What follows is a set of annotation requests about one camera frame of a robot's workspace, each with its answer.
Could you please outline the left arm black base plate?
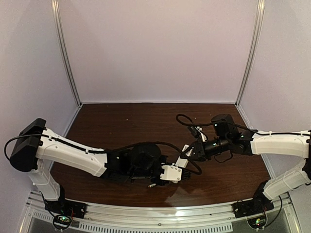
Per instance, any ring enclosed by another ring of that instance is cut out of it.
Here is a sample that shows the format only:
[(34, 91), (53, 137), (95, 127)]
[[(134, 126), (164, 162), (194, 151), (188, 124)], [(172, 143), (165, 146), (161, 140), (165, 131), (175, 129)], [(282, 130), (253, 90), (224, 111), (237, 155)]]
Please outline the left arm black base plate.
[(55, 214), (64, 214), (75, 218), (83, 219), (86, 213), (86, 204), (71, 200), (45, 201), (46, 210)]

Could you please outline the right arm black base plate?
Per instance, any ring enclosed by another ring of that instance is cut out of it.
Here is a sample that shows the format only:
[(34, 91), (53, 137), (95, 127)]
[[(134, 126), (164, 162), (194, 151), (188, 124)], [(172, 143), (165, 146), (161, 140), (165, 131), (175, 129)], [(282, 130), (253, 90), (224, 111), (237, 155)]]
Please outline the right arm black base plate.
[(274, 209), (274, 205), (270, 201), (256, 199), (240, 200), (233, 203), (231, 206), (233, 208), (235, 218), (252, 216)]

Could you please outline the white remote control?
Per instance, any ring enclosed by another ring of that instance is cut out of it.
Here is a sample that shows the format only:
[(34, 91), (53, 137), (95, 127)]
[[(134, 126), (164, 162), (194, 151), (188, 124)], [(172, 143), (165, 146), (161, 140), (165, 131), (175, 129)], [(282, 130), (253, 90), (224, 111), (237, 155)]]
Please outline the white remote control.
[(175, 163), (175, 166), (186, 168), (189, 163), (188, 158), (192, 157), (193, 155), (193, 147), (188, 144), (185, 144), (182, 148), (182, 152), (183, 154), (179, 155)]

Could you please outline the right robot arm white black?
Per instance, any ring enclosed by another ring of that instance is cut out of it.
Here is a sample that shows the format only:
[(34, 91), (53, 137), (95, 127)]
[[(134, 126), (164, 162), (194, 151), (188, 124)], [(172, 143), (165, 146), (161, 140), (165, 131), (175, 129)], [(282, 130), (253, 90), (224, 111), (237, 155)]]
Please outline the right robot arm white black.
[(277, 196), (302, 185), (311, 183), (311, 133), (263, 132), (235, 124), (229, 114), (216, 115), (211, 119), (216, 138), (212, 141), (199, 135), (198, 126), (189, 126), (196, 142), (191, 145), (191, 158), (205, 161), (222, 152), (229, 151), (241, 155), (279, 154), (302, 158), (302, 161), (282, 175), (262, 182), (255, 191), (254, 207), (264, 207)]

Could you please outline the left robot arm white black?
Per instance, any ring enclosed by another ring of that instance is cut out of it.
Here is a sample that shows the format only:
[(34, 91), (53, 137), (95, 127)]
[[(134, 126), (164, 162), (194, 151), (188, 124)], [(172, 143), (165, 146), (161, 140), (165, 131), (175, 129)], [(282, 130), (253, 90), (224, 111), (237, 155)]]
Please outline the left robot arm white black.
[(167, 157), (162, 155), (157, 143), (143, 142), (114, 150), (92, 148), (56, 134), (46, 128), (42, 118), (9, 139), (3, 150), (7, 151), (12, 142), (15, 143), (13, 150), (5, 152), (5, 157), (13, 168), (28, 174), (47, 201), (60, 201), (65, 191), (46, 168), (46, 160), (111, 181), (150, 179), (156, 185), (168, 183)]

